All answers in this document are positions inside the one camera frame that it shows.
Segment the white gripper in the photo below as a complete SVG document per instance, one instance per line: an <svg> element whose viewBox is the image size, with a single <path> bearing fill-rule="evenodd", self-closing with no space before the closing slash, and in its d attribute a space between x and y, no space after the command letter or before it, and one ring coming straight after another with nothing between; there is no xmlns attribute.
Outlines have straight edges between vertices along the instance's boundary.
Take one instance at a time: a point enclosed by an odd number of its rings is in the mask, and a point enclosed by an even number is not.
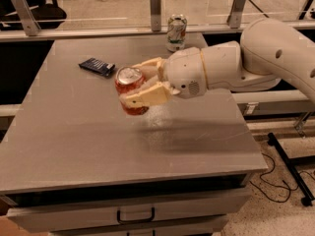
<svg viewBox="0 0 315 236"><path fill-rule="evenodd" d="M192 98L207 91L201 50L196 47L179 50L166 61L157 57L135 64L133 68L139 69L147 81L152 78L162 81L164 78L167 82L156 82L150 87L143 85L122 93L119 99L127 108L161 105L174 95Z"/></svg>

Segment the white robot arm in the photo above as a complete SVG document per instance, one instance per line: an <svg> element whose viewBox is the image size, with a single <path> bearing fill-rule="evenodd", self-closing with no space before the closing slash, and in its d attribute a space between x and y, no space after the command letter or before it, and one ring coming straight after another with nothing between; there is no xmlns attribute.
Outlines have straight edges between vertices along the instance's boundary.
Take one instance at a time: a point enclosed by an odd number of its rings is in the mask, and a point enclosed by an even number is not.
<svg viewBox="0 0 315 236"><path fill-rule="evenodd" d="M164 104L174 95L201 96L211 89L261 91L280 80L315 102L314 41L273 19L252 22L238 42L190 47L135 67L147 80L119 96L129 108Z"/></svg>

